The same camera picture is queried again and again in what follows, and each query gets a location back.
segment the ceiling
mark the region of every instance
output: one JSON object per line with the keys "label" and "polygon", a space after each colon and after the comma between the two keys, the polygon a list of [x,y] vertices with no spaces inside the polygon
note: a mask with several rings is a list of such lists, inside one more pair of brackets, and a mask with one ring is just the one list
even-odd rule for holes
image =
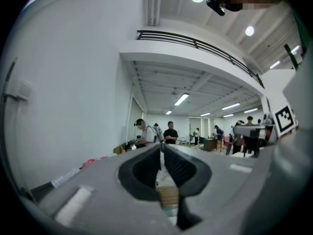
{"label": "ceiling", "polygon": [[[134,62],[136,75],[149,113],[199,117],[222,117],[261,108],[260,97],[246,88],[220,76],[182,66],[155,62]],[[174,106],[184,94],[189,97]],[[239,107],[222,111],[223,107],[240,102]]]}
{"label": "ceiling", "polygon": [[[284,2],[262,10],[226,10],[225,16],[221,17],[204,1],[196,3],[192,0],[160,0],[159,17],[201,25],[208,31],[213,29],[243,50],[249,57],[245,58],[247,66],[258,73],[268,71],[278,60],[281,64],[276,69],[290,69],[292,63],[284,45],[288,44],[291,49],[301,46],[292,10]],[[255,28],[255,33],[248,37],[245,29],[250,25]],[[300,53],[301,49],[296,54],[298,62],[302,61]],[[251,60],[256,61],[258,69]]]}

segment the black metal railing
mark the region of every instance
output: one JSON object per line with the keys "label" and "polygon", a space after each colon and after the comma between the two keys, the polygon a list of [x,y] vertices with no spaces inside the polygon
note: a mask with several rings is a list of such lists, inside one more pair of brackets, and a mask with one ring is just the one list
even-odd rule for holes
{"label": "black metal railing", "polygon": [[213,55],[219,56],[229,61],[230,63],[232,63],[234,66],[237,66],[238,68],[242,69],[244,72],[248,73],[252,78],[258,81],[258,83],[264,88],[262,80],[260,79],[258,74],[255,74],[246,65],[244,65],[242,62],[240,62],[238,59],[236,59],[232,55],[228,54],[227,52],[213,45],[210,45],[206,42],[200,41],[195,38],[182,36],[182,35],[165,32],[165,31],[138,30],[137,33],[139,34],[139,36],[137,37],[137,40],[153,40],[153,41],[176,43],[176,44],[181,44],[181,45],[186,45],[186,46],[190,46],[193,48],[197,48],[197,49],[209,52]]}

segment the desk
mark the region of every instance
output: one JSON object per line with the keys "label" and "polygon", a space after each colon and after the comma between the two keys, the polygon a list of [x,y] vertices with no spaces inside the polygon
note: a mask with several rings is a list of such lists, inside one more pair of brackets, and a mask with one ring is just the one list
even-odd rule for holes
{"label": "desk", "polygon": [[217,149],[217,139],[205,139],[203,150],[212,151]]}

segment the person in white shirt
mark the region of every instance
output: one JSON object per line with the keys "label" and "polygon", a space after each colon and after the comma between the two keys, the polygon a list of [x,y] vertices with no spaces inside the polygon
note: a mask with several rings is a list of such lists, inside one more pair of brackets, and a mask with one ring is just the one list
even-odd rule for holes
{"label": "person in white shirt", "polygon": [[200,129],[199,128],[197,128],[196,130],[195,130],[195,145],[197,145],[198,144],[198,140],[199,140],[199,132],[200,132]]}
{"label": "person in white shirt", "polygon": [[139,130],[142,130],[141,138],[139,144],[149,145],[155,142],[156,133],[151,126],[147,125],[143,119],[138,119],[136,121],[136,126]]}

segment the man in black shirt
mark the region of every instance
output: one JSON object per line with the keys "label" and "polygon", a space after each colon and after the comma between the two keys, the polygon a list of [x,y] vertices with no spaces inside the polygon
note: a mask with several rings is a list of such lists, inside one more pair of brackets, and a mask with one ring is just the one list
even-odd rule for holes
{"label": "man in black shirt", "polygon": [[177,131],[173,129],[174,124],[172,121],[169,121],[167,125],[168,125],[168,130],[164,132],[165,143],[175,144],[178,138]]}

